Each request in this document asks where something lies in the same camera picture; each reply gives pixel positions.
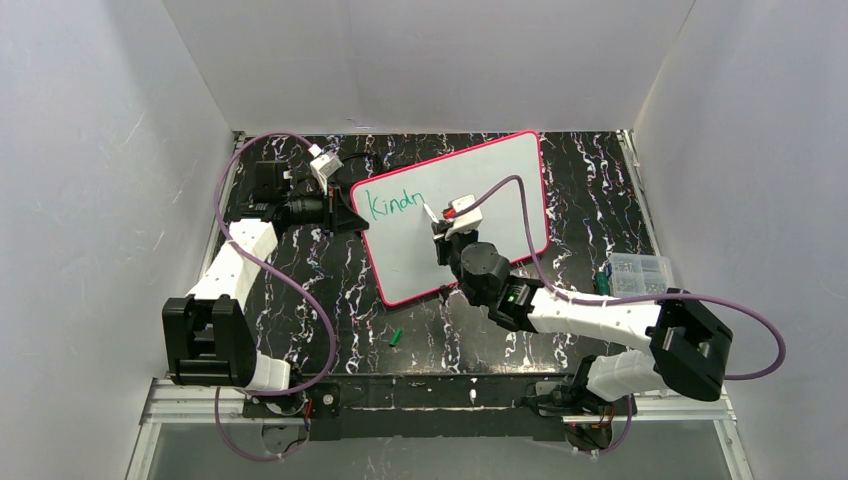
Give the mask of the white green whiteboard marker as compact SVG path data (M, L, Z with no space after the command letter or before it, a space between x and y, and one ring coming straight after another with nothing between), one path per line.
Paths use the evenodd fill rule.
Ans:
M437 224L437 223L439 222L439 220L438 220L438 218L436 217L435 213L434 213L434 212L433 212L433 210L429 207L429 205L428 205L428 204L424 203L424 204L423 204L423 209L424 209L425 213L427 214L428 218L430 219L430 221L431 221L432 223Z

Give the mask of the pink framed whiteboard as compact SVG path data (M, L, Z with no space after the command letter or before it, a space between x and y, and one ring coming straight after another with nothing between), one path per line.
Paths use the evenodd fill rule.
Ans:
M369 224L368 258L383 303L397 306L456 279L437 263L433 220L461 198L480 201L479 238L510 262L544 252L550 220L539 135L523 131L356 183L354 211Z

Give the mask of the green marker cap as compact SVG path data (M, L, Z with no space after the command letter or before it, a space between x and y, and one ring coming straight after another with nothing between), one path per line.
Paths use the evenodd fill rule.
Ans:
M402 335L403 335L403 330L402 330L402 329L397 329L397 330L393 333L393 336L392 336L392 337L391 337L391 339L390 339L389 347L390 347L390 348L396 348L396 347L398 346L398 344L399 344L400 340L402 339Z

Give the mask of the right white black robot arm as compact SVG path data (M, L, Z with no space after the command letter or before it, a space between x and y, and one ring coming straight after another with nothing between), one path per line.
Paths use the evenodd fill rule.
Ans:
M612 297L560 297L538 279L514 275L496 247L469 229L433 223L437 262L447 266L472 306L511 331L571 333L623 345L626 352L583 359L558 408L611 404L623 396L670 389L699 401L722 391L731 330L700 301L671 298L623 303Z

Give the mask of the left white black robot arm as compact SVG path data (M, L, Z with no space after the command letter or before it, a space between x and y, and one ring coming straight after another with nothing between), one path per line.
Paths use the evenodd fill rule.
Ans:
M296 192L292 173L282 163L256 164L252 197L239 205L209 268L185 296L172 297L163 306L169 374L175 384L268 394L289 390L291 365L257 349L244 306L261 262L290 228L318 226L330 235L368 228L334 179L342 165L334 154L319 155L310 163L317 189L304 193Z

